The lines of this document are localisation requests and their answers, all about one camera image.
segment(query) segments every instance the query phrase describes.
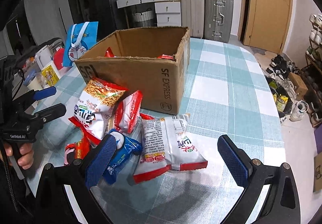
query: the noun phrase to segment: doraemon gift bag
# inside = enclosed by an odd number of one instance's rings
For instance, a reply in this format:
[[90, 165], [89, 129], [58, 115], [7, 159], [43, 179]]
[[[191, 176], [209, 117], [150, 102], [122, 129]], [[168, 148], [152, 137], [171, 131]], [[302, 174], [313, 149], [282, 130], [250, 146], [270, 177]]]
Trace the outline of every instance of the doraemon gift bag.
[[69, 28], [62, 65], [71, 67], [87, 50], [96, 44], [98, 22], [74, 24]]

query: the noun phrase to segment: door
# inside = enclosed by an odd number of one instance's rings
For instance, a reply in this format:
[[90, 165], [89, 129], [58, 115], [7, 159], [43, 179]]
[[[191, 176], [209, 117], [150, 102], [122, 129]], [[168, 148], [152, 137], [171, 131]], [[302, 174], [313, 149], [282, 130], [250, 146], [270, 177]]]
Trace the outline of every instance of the door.
[[291, 7], [291, 0], [250, 0], [243, 44], [280, 53]]

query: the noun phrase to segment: human hand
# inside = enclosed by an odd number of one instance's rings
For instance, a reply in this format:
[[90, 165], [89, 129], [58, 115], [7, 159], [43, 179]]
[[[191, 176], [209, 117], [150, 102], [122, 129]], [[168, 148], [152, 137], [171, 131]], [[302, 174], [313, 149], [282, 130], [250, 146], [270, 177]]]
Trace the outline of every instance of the human hand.
[[[33, 151], [32, 147], [33, 147], [33, 145], [31, 143], [24, 143], [19, 149], [22, 157], [20, 159], [18, 159], [18, 165], [21, 166], [23, 169], [28, 169], [33, 164], [34, 151]], [[13, 155], [12, 148], [9, 143], [4, 142], [4, 149], [5, 149], [7, 156]]]

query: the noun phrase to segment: screw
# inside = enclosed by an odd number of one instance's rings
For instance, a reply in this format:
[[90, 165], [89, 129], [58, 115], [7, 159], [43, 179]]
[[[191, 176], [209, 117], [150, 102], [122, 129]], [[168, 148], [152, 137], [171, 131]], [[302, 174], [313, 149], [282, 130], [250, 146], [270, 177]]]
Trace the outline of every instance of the screw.
[[50, 169], [52, 167], [52, 164], [51, 163], [47, 163], [45, 166], [44, 166], [44, 169]]
[[288, 163], [283, 163], [283, 167], [285, 168], [285, 169], [290, 169], [291, 167], [290, 167], [290, 165], [288, 164]]
[[261, 164], [261, 161], [259, 159], [253, 159], [253, 164], [259, 166]]
[[80, 165], [80, 164], [81, 164], [81, 162], [82, 162], [82, 160], [81, 160], [81, 159], [75, 159], [75, 160], [73, 161], [73, 164], [74, 164], [75, 166], [78, 166], [78, 165]]

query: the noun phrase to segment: white desk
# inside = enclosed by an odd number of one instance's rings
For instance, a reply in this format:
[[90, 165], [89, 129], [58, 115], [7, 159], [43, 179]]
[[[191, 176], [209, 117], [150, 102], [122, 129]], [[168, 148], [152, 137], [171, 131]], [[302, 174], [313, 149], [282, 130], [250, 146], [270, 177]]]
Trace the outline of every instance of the white desk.
[[158, 27], [163, 26], [181, 26], [181, 4], [179, 0], [117, 0], [116, 3], [118, 8], [125, 8], [128, 6], [155, 2], [156, 14], [157, 14], [157, 25]]

